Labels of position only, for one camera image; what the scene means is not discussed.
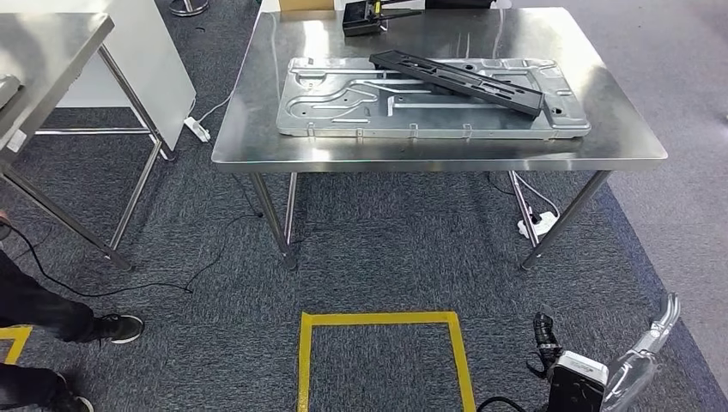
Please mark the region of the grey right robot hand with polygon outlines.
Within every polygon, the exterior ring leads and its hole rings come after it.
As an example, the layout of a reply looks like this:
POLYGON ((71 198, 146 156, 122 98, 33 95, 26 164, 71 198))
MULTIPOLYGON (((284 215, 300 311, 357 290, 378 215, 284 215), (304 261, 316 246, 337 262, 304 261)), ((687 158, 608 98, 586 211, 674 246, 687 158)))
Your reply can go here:
POLYGON ((662 299, 658 316, 638 341, 606 366, 582 354, 565 350, 553 332, 553 319, 538 312, 533 319, 537 356, 543 367, 529 370, 549 381, 549 400, 542 411, 625 411, 652 382, 658 370, 657 354, 679 319, 677 293, 662 299))

